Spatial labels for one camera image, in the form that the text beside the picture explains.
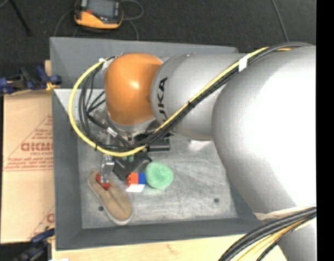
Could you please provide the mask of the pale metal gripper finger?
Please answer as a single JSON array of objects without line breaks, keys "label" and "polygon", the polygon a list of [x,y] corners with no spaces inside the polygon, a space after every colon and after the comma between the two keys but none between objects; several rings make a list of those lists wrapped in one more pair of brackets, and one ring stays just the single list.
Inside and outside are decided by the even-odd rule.
[{"label": "pale metal gripper finger", "polygon": [[113,167],[114,167],[114,162],[112,161],[105,162],[102,164],[100,172],[100,184],[102,186],[111,186],[110,177]]}]

